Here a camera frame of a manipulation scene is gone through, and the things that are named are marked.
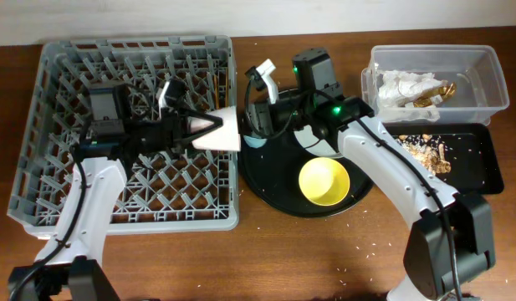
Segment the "black tray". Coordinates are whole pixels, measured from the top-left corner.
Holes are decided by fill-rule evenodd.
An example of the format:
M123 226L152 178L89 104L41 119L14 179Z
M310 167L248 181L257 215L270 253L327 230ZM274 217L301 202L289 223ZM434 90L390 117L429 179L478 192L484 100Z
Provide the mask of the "black tray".
M461 193L476 191L481 194L497 194L503 191L503 178L486 126L387 125L386 129L394 137L422 134L441 136L441 141L445 141L448 147L445 157L451 162L451 172L437 174L437 177Z
M300 146L294 134L288 132L257 149L249 147L242 139L238 162L241 175L257 196L296 217L327 217L343 212L359 202L373 186L358 166L345 158L338 159L349 172L349 193L336 205L317 206L308 201L299 188L300 170L314 158Z

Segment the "table top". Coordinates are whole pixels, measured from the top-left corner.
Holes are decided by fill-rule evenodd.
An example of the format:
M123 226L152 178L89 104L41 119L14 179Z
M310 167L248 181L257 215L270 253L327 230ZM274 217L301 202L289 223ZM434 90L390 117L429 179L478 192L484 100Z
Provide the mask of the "table top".
M360 72L375 45L493 46L511 99L510 107L497 113L488 127L505 183L503 193L486 196L493 210L497 263L462 290L484 300L516 300L516 28L232 40L239 105L247 84L244 71L269 58L276 64L279 88L294 85L290 59L307 48L326 47L345 92L360 94ZM12 268L31 264L44 245L6 216L40 50L38 45L0 48L0 300L7 296ZM403 279L409 231L377 187L349 211L318 219L278 212L252 194L242 177L239 190L240 221L232 231L107 237L103 269L120 297L346 300L385 293Z

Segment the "yellow disc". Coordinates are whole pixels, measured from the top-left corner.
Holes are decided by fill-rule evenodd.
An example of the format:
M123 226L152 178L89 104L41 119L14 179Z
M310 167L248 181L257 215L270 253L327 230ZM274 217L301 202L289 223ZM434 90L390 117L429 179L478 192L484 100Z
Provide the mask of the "yellow disc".
M332 206L341 202L349 192L349 173L336 160L315 158L300 170L299 186L310 202Z

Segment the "clear plastic bin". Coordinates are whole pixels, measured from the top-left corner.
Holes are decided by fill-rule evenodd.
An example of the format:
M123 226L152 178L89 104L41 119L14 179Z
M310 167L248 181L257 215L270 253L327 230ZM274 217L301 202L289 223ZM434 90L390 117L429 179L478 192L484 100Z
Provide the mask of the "clear plastic bin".
M424 74L457 84L455 95L432 108L378 108L378 88L382 86L379 71L400 70ZM483 123L508 107L507 85L493 48L482 45L395 45L375 46L369 67L361 74L362 96L385 123ZM429 121L416 116L433 115Z

